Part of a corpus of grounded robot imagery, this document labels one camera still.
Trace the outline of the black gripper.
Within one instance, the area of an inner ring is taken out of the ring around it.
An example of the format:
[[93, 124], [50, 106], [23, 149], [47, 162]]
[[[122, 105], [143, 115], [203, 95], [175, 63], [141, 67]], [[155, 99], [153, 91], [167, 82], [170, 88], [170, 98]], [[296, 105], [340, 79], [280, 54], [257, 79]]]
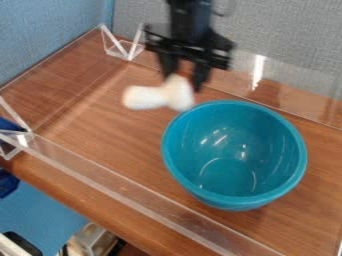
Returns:
[[165, 78], [178, 71], [181, 59], [197, 63], [193, 71], [197, 92], [209, 80], [211, 67], [223, 70], [229, 68], [236, 43], [214, 30], [197, 41], [173, 36], [170, 25], [163, 23], [146, 24], [145, 33], [146, 49], [158, 55]]

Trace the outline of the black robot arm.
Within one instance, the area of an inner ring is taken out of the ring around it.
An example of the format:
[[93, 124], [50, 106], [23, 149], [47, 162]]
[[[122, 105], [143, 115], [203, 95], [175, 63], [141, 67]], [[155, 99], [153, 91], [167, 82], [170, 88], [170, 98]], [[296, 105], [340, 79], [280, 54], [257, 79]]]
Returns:
[[170, 20], [146, 23], [146, 48], [158, 55], [163, 76], [179, 71], [179, 61], [194, 63], [191, 83], [201, 91], [211, 69], [228, 70], [236, 43], [213, 28], [213, 0], [166, 0]]

